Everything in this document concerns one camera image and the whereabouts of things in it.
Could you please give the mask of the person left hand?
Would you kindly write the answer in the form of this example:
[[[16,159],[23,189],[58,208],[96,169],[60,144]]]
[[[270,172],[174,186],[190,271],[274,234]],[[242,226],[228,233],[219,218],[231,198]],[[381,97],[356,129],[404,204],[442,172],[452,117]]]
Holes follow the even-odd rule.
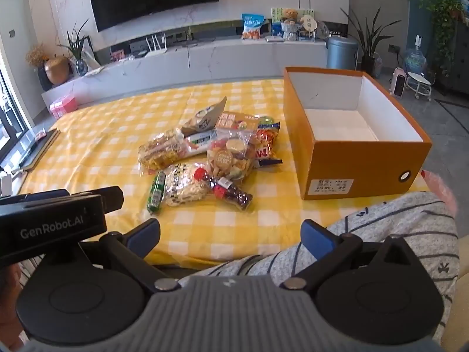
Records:
[[[21,293],[21,269],[18,264],[5,268],[5,285],[1,290],[1,342],[11,351],[23,346],[19,335],[21,323],[16,313],[16,303]]]

